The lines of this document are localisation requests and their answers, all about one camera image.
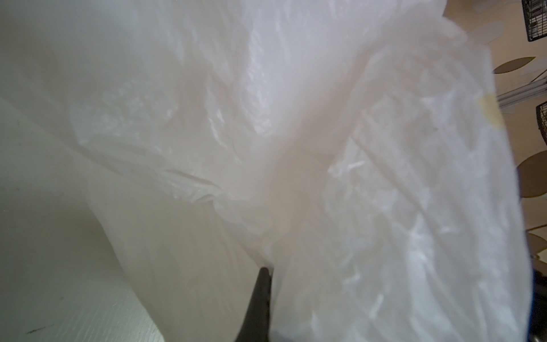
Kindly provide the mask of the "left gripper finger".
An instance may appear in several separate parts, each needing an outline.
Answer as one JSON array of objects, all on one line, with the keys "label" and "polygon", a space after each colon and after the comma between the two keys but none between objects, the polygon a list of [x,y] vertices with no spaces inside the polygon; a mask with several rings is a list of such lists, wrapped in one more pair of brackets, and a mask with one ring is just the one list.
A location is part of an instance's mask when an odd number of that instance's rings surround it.
[{"label": "left gripper finger", "polygon": [[246,314],[236,342],[268,342],[272,274],[267,267],[259,269]]}]

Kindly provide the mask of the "white plastic bag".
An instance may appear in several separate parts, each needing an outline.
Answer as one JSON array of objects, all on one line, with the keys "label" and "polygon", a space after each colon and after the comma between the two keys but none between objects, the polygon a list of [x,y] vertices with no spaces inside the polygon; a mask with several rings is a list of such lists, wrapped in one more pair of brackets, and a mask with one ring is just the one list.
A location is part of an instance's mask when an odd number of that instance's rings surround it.
[{"label": "white plastic bag", "polygon": [[490,50],[445,1],[3,1],[1,100],[76,174],[166,341],[525,341]]}]

